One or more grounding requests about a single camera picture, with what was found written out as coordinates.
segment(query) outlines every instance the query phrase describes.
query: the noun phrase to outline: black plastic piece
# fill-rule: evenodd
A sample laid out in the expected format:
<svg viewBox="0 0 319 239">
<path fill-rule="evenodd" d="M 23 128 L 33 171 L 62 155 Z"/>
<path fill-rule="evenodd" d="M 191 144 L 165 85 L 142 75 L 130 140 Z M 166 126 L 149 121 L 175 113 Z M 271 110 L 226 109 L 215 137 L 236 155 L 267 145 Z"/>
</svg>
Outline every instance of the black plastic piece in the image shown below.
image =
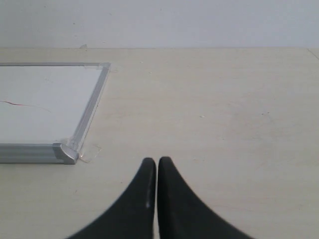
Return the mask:
<svg viewBox="0 0 319 239">
<path fill-rule="evenodd" d="M 69 239 L 152 239 L 155 188 L 156 165 L 145 158 L 119 199 Z"/>
<path fill-rule="evenodd" d="M 169 157 L 159 162 L 158 218 L 161 239 L 251 239 L 210 210 Z"/>
</svg>

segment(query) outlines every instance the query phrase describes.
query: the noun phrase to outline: desk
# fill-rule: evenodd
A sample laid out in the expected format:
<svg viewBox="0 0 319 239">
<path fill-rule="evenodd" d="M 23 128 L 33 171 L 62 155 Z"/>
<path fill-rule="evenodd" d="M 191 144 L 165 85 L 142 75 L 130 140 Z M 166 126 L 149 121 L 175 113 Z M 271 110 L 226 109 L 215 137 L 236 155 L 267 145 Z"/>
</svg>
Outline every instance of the desk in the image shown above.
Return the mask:
<svg viewBox="0 0 319 239">
<path fill-rule="evenodd" d="M 318 238 L 318 57 L 303 48 L 0 49 L 1 62 L 112 63 L 82 160 L 0 165 L 0 238 L 71 235 L 117 199 L 144 157 L 163 155 L 251 236 Z"/>
</svg>

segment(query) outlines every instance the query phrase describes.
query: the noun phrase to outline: white board surface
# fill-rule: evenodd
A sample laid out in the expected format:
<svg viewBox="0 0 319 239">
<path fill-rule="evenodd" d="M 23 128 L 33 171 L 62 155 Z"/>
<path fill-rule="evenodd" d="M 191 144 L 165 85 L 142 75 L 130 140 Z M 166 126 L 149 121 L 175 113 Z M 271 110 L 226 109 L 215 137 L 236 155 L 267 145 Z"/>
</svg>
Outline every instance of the white board surface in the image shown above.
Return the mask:
<svg viewBox="0 0 319 239">
<path fill-rule="evenodd" d="M 55 143 L 72 137 L 101 71 L 1 66 L 0 143 Z"/>
</svg>

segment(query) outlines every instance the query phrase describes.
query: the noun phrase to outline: black curved prong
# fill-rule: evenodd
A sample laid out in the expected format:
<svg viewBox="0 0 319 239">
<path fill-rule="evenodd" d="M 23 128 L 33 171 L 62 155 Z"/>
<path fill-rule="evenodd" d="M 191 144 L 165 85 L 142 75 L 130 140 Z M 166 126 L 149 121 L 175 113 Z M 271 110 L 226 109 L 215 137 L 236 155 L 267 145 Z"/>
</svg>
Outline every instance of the black curved prong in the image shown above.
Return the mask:
<svg viewBox="0 0 319 239">
<path fill-rule="evenodd" d="M 69 239 L 152 239 L 155 188 L 156 165 L 145 158 L 119 199 Z"/>
<path fill-rule="evenodd" d="M 158 218 L 161 239 L 251 239 L 210 210 L 169 157 L 159 162 Z"/>
</svg>

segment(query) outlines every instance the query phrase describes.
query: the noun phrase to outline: black object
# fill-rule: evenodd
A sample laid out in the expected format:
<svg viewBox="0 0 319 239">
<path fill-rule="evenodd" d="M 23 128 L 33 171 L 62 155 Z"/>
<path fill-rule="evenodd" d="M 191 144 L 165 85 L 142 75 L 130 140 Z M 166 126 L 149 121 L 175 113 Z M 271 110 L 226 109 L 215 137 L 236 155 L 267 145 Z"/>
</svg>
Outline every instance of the black object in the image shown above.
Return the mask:
<svg viewBox="0 0 319 239">
<path fill-rule="evenodd" d="M 155 188 L 156 165 L 145 158 L 119 199 L 69 239 L 152 239 Z"/>
<path fill-rule="evenodd" d="M 161 239 L 251 239 L 210 210 L 169 157 L 159 162 L 158 218 Z"/>
</svg>

